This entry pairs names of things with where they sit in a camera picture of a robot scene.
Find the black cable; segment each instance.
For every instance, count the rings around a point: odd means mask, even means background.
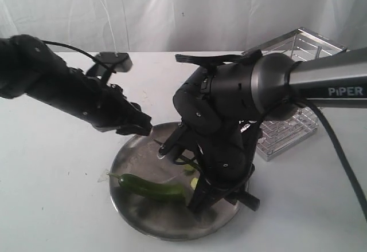
[[[95,63],[97,63],[98,65],[101,65],[102,67],[104,67],[105,69],[107,69],[107,71],[110,71],[111,68],[108,67],[105,63],[99,61],[97,58],[95,58],[94,56],[90,55],[89,53],[77,48],[77,47],[74,47],[74,46],[70,46],[70,45],[67,45],[67,44],[64,44],[64,43],[59,43],[59,42],[53,42],[53,41],[47,41],[47,40],[42,40],[43,43],[45,44],[48,44],[48,45],[54,45],[54,46],[59,46],[59,47],[64,47],[64,48],[68,48],[68,49],[71,49],[71,50],[74,50],[76,52],[79,52],[87,57],[89,57],[91,60],[93,60]]]
[[[296,103],[301,103],[307,107],[309,107],[319,118],[320,122],[322,123],[322,125],[324,126],[327,134],[330,137],[330,140],[335,148],[335,151],[337,152],[337,155],[339,157],[339,160],[344,168],[344,171],[350,181],[350,184],[352,185],[352,188],[354,190],[354,192],[356,193],[358,202],[360,203],[360,206],[362,208],[362,212],[365,216],[365,219],[367,221],[367,199],[366,199],[366,195],[363,192],[363,189],[360,185],[360,183],[358,182],[358,179],[356,177],[356,175],[354,174],[346,156],[345,153],[343,151],[342,146],[340,145],[340,142],[337,138],[337,135],[335,134],[334,130],[332,129],[331,125],[329,124],[328,120],[325,118],[325,116],[323,115],[323,113],[320,111],[319,108],[317,108],[317,106],[315,104],[313,104],[311,101],[307,100],[307,99],[294,99]]]

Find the white table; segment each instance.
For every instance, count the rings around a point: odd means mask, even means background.
[[[60,53],[88,69],[81,54]],[[131,53],[134,67],[113,75],[153,124],[177,121],[172,95],[196,66],[174,53]],[[325,109],[364,190],[367,110]],[[99,181],[129,137],[22,96],[0,99],[0,251],[366,251],[367,225],[324,129],[269,163],[255,157],[245,209],[219,232],[164,242],[132,229]]]

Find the white backdrop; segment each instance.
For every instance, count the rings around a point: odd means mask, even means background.
[[[367,46],[366,6],[367,0],[0,0],[0,37],[27,33],[88,51],[114,44],[119,51],[245,50],[304,26],[360,48]]]

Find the wire rack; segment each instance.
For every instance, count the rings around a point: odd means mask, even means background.
[[[281,52],[294,61],[307,61],[346,51],[346,47],[304,27],[246,52],[255,49],[261,49],[264,55]],[[316,133],[318,124],[316,115],[310,109],[303,108],[286,121],[265,121],[261,128],[263,137],[259,139],[256,151],[264,160],[269,161]]]

